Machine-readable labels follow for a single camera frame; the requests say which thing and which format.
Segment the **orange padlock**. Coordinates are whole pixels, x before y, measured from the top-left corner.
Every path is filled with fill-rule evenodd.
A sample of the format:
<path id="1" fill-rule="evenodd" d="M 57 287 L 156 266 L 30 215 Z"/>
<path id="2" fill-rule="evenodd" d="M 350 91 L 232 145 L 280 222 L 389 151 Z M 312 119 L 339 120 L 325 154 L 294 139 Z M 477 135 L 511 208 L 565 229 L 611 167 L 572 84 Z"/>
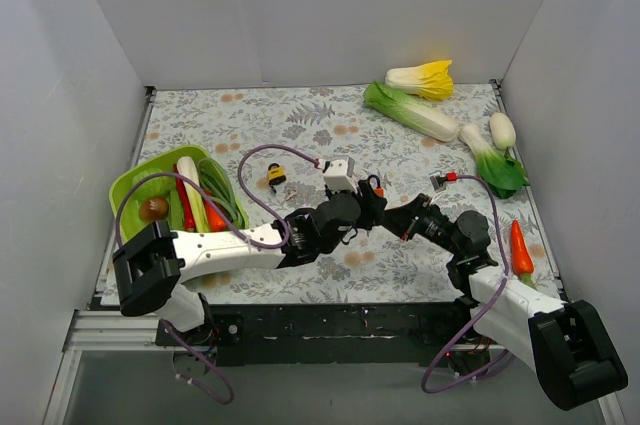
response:
<path id="1" fill-rule="evenodd" d="M 378 175 L 372 174 L 367 177 L 367 182 L 373 188 L 374 193 L 379 196 L 384 196 L 384 189 L 381 186 L 381 180 Z"/>

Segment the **black-headed keys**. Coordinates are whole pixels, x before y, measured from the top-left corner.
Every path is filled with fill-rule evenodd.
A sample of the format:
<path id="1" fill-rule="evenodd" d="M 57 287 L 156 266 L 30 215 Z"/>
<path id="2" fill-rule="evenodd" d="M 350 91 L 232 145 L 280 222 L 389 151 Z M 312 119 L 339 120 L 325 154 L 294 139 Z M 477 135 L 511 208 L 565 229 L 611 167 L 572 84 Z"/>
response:
<path id="1" fill-rule="evenodd" d="M 341 240 L 341 243 L 344 244 L 344 245 L 349 245 L 350 242 L 357 237 L 357 235 L 358 235 L 358 230 L 357 229 L 353 229 L 348 236 L 345 236 Z"/>

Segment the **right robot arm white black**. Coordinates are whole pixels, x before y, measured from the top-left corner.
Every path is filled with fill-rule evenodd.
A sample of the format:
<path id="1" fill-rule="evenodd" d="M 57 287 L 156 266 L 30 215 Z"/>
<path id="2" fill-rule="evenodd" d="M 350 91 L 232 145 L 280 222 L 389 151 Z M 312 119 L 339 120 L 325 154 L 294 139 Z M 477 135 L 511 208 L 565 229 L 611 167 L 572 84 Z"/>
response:
<path id="1" fill-rule="evenodd" d="M 403 240 L 419 235 L 451 253 L 449 279 L 471 305 L 452 318 L 464 342 L 487 336 L 524 362 L 551 402 L 571 410 L 628 385 L 628 375 L 596 308 L 549 297 L 508 278 L 491 259 L 487 218 L 450 221 L 425 195 L 385 211 L 383 227 Z"/>

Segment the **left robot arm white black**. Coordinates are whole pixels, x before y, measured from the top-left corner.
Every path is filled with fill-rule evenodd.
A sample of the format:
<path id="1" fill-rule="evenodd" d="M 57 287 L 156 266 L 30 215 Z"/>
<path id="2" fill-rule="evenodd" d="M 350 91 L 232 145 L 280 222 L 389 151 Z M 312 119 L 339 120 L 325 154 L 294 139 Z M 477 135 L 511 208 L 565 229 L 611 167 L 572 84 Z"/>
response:
<path id="1" fill-rule="evenodd" d="M 332 253 L 351 232 L 381 224 L 387 201 L 367 181 L 355 192 L 340 191 L 317 208 L 298 209 L 284 223 L 239 233 L 173 231 L 152 222 L 113 255 L 120 312 L 125 317 L 154 313 L 193 345 L 213 331 L 203 295 L 186 288 L 204 275 L 244 269 L 276 270 L 307 265 Z"/>

